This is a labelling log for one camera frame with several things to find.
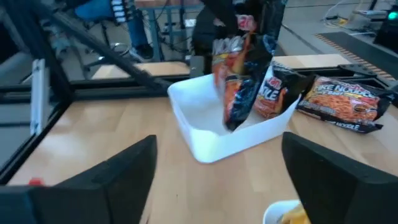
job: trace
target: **black metal frame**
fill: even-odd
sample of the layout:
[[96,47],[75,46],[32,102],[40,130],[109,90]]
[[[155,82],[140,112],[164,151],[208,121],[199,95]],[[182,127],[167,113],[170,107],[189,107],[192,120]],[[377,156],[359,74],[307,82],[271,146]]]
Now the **black metal frame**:
[[[122,98],[142,98],[167,96],[167,88],[175,82],[190,78],[186,75],[165,75],[152,77],[146,71],[133,66],[131,62],[120,57],[108,46],[97,41],[95,37],[77,28],[72,24],[62,10],[54,11],[44,6],[39,0],[1,0],[9,13],[23,41],[35,58],[44,58],[50,69],[50,85],[52,92],[50,101],[57,103],[50,115],[48,125],[35,136],[30,137],[15,154],[0,169],[0,184],[6,184],[23,165],[25,160],[40,144],[41,140],[49,133],[55,123],[61,118],[67,108],[76,100],[112,100]],[[81,80],[68,81],[68,78],[55,54],[48,43],[43,30],[39,26],[39,19],[48,19],[51,23],[62,28],[69,35],[74,36],[89,48],[120,69],[124,70],[131,78],[116,78],[106,80]],[[331,76],[338,73],[342,79],[352,79],[352,73],[347,74],[338,67],[318,69],[298,69],[302,74],[318,73]],[[377,78],[363,78],[372,82],[381,83]],[[30,103],[30,85],[0,86],[1,103]]]

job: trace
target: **person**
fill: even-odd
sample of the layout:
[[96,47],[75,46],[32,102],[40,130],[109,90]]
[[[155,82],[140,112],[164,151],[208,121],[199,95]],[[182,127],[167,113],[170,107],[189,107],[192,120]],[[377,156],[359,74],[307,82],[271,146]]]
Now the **person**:
[[[113,18],[111,0],[66,0],[66,4],[75,9],[75,14],[85,21],[96,21],[102,18]],[[141,11],[137,17],[127,21],[131,47],[130,54],[149,60],[153,57],[153,48],[148,44]]]

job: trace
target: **white plastic bin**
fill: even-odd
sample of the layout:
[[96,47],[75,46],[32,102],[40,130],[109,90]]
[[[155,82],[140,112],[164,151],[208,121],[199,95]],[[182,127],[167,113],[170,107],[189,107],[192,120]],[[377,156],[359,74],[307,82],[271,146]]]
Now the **white plastic bin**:
[[277,221],[282,215],[295,208],[299,203],[299,200],[287,200],[273,203],[264,213],[262,224],[278,224]]
[[213,75],[174,83],[167,90],[181,133],[196,160],[211,163],[281,135],[299,99],[280,116],[265,119],[252,110],[234,132],[223,125],[223,104]]

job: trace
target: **floor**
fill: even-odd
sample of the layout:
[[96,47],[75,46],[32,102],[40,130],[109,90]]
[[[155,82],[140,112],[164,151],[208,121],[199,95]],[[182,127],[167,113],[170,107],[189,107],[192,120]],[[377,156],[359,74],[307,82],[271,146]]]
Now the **floor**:
[[[335,7],[335,10],[331,11],[329,16],[338,13],[342,17],[348,17],[353,9],[367,9],[370,1],[371,0],[345,0],[339,6]],[[344,31],[343,29],[325,27],[320,21],[325,16],[325,13],[337,2],[339,2],[339,0],[289,0],[284,17],[284,25],[287,29],[282,28],[279,37],[279,42],[287,55],[308,55],[317,54],[319,52],[324,54],[339,53],[333,47],[330,47],[314,36],[314,34],[317,33]],[[388,2],[388,0],[379,0],[376,9],[388,9]],[[187,19],[196,18],[199,11],[200,8],[187,10]],[[174,10],[172,17],[173,20],[177,21],[177,10]],[[161,27],[164,25],[165,21],[166,16],[163,14],[159,15],[158,22]],[[366,18],[356,16],[347,26],[361,27],[367,23],[368,20]],[[90,32],[97,37],[101,37],[98,26],[94,27]],[[187,36],[189,37],[192,30],[188,30],[187,32]],[[129,43],[129,36],[125,27],[110,27],[108,29],[108,34],[112,42]],[[150,37],[149,29],[147,29],[147,36]],[[369,43],[372,41],[365,36],[357,35],[356,37]],[[84,53],[84,45],[78,46],[85,63],[96,59],[97,55]],[[162,49],[167,60],[181,57],[178,52],[171,51],[166,45],[163,45]],[[8,64],[6,69],[2,68],[4,67],[3,65],[0,66],[0,85],[9,85],[29,74],[31,63],[29,55],[20,55],[14,60],[15,61],[10,64],[18,65],[16,68]],[[77,59],[73,53],[67,52],[63,56],[63,67],[70,80],[83,79],[82,70],[78,66]],[[93,67],[89,75],[94,74],[96,69],[98,69],[98,67]],[[0,105],[0,121],[29,121],[29,111],[30,105]],[[1,164],[10,158],[28,136],[29,127],[27,126],[0,128],[0,142],[2,144],[0,150],[0,167]]]

